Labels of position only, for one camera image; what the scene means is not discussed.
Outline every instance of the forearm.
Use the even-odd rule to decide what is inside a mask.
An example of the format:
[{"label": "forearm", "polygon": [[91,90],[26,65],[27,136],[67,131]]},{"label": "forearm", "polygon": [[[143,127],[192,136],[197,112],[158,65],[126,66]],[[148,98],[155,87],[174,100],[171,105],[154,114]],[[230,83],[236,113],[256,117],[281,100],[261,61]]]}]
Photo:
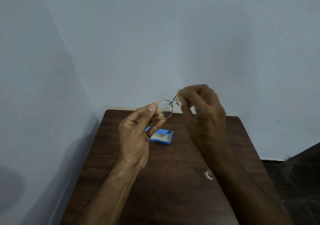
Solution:
[{"label": "forearm", "polygon": [[223,140],[207,145],[202,153],[238,219],[240,225],[292,225],[250,177]]},{"label": "forearm", "polygon": [[117,162],[75,224],[116,224],[138,172],[137,166],[124,161]]}]

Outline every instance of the left hand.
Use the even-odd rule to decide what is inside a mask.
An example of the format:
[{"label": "left hand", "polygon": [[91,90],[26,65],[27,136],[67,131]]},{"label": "left hand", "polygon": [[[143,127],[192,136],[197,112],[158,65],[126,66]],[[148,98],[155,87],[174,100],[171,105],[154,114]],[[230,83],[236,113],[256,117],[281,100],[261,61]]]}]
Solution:
[{"label": "left hand", "polygon": [[149,155],[151,136],[163,125],[165,120],[155,116],[157,103],[135,110],[118,126],[120,132],[120,160],[128,164],[138,165],[139,169],[146,166]]}]

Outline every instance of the fingernail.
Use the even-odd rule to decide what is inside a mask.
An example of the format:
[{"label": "fingernail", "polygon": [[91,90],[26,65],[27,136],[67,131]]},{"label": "fingernail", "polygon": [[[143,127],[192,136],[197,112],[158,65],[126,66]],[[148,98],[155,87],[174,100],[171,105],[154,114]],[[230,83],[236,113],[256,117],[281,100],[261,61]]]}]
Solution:
[{"label": "fingernail", "polygon": [[149,109],[149,111],[154,112],[156,107],[157,107],[157,106],[152,103],[152,104],[150,104],[150,105],[148,106],[148,109]]}]

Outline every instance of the right hand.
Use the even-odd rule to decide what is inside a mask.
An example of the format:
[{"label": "right hand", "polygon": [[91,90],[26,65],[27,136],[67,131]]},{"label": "right hand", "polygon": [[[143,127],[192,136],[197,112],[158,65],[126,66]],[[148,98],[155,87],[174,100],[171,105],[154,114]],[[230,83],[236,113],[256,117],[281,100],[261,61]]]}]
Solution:
[{"label": "right hand", "polygon": [[[226,143],[226,112],[216,93],[207,85],[187,86],[177,93],[193,143],[199,151]],[[194,106],[196,114],[190,108]]]}]

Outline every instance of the white wall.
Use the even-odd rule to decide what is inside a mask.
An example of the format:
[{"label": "white wall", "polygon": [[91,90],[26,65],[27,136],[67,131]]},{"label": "white wall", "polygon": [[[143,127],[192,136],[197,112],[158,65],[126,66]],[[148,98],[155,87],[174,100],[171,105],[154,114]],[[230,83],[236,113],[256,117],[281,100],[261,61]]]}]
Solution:
[{"label": "white wall", "polygon": [[320,0],[46,0],[94,109],[206,83],[261,158],[320,141]]},{"label": "white wall", "polygon": [[44,0],[0,0],[0,224],[58,224],[97,116]]}]

